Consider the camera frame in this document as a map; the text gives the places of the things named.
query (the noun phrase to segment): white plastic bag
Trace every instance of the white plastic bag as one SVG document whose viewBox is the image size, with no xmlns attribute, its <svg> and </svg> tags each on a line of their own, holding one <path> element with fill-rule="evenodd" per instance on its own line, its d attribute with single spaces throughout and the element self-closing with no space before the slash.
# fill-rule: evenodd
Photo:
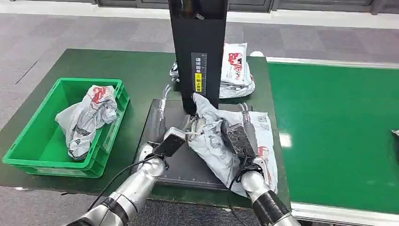
<svg viewBox="0 0 399 226">
<path fill-rule="evenodd" d="M 200 94 L 194 93 L 193 100 L 197 106 L 199 121 L 192 126 L 194 135 L 189 136 L 188 145 L 207 163 L 216 177 L 229 187 L 239 170 L 239 159 L 224 145 L 221 124 L 224 119 L 232 125 L 243 124 L 242 113 L 217 110 Z M 266 163 L 265 184 L 277 193 L 277 163 L 270 119 L 263 112 L 249 112 L 249 116 L 255 128 L 257 155 Z M 231 190 L 247 196 L 241 183 L 234 183 Z"/>
<path fill-rule="evenodd" d="M 82 102 L 56 115 L 55 121 L 65 134 L 68 155 L 74 160 L 86 157 L 96 129 L 116 120 L 114 91 L 112 86 L 92 86 Z"/>
<path fill-rule="evenodd" d="M 249 86 L 251 81 L 246 73 L 247 44 L 224 44 L 222 76 L 220 81 L 239 86 Z"/>
<path fill-rule="evenodd" d="M 255 90 L 254 77 L 249 72 L 248 63 L 246 63 L 246 78 L 251 81 L 248 86 L 238 86 L 230 83 L 220 83 L 219 98 L 245 97 Z"/>
</svg>

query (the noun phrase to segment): yellow label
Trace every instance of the yellow label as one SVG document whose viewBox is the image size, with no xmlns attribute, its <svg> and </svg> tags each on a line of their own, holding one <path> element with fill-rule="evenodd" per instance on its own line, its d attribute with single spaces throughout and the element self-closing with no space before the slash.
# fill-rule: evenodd
<svg viewBox="0 0 399 226">
<path fill-rule="evenodd" d="M 195 73 L 195 91 L 202 92 L 202 74 Z"/>
</svg>

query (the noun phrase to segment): green plastic crate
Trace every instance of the green plastic crate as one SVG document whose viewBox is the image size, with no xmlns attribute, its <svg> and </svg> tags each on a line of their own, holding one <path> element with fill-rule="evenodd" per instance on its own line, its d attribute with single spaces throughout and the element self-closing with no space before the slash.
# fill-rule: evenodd
<svg viewBox="0 0 399 226">
<path fill-rule="evenodd" d="M 68 156 L 65 135 L 55 117 L 82 101 L 92 85 L 115 88 L 118 118 L 97 129 L 86 158 L 74 161 Z M 104 172 L 128 102 L 129 95 L 122 80 L 60 78 L 7 151 L 3 163 L 29 174 L 98 178 Z"/>
</svg>

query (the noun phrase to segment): black cable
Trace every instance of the black cable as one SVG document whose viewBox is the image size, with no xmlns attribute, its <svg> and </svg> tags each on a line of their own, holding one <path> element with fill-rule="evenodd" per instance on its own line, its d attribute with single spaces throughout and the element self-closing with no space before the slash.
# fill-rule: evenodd
<svg viewBox="0 0 399 226">
<path fill-rule="evenodd" d="M 116 180 L 116 178 L 118 178 L 123 172 L 125 172 L 126 170 L 130 169 L 130 168 L 133 167 L 133 166 L 136 166 L 136 165 L 141 164 L 141 163 L 146 163 L 146 162 L 148 162 L 149 160 L 155 159 L 155 158 L 157 158 L 157 157 L 160 157 L 160 155 L 154 155 L 154 156 L 151 156 L 151 157 L 149 157 L 149 158 L 146 158 L 146 159 L 144 159 L 144 160 L 142 160 L 142 161 L 138 161 L 138 162 L 136 162 L 136 163 L 134 163 L 134 164 L 131 164 L 131 165 L 127 166 L 126 168 L 122 169 L 121 171 L 119 171 L 119 173 L 117 173 L 117 174 L 114 176 L 114 178 L 108 183 L 108 185 L 105 186 L 105 188 L 103 189 L 103 191 L 97 196 L 97 198 L 94 200 L 94 202 L 93 202 L 93 203 L 91 204 L 91 206 L 89 207 L 88 211 L 90 211 L 90 210 L 94 207 L 94 205 L 96 204 L 96 202 L 101 198 L 101 196 L 103 196 L 103 194 L 105 193 L 105 191 L 107 190 L 107 188 L 108 188 L 108 187 Z"/>
<path fill-rule="evenodd" d="M 248 159 L 248 157 L 245 157 L 244 164 L 247 162 L 247 159 Z M 235 176 L 235 177 L 233 178 L 233 180 L 231 181 L 230 186 L 229 186 L 229 190 L 230 190 L 230 191 L 231 191 L 231 188 L 233 187 L 233 183 L 238 179 L 239 175 L 241 174 L 242 170 L 244 169 L 244 164 L 241 165 L 240 169 L 239 169 L 238 172 L 236 173 L 236 176 Z M 235 218 L 236 218 L 239 222 L 242 223 L 243 226 L 247 226 L 247 224 L 244 223 L 244 221 L 242 221 L 242 219 L 239 218 L 239 216 L 234 212 L 233 206 L 232 206 L 232 204 L 231 204 L 230 197 L 231 197 L 231 193 L 229 193 L 229 195 L 227 196 L 227 203 L 228 203 L 228 205 L 229 205 L 229 209 L 231 210 L 231 213 L 235 216 Z"/>
</svg>

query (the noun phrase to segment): black vertical column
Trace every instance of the black vertical column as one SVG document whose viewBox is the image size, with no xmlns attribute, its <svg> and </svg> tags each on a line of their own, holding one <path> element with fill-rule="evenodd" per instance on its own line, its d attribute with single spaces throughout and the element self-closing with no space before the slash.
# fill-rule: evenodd
<svg viewBox="0 0 399 226">
<path fill-rule="evenodd" d="M 228 0 L 169 0 L 184 110 L 196 111 L 191 95 L 218 107 Z"/>
</svg>

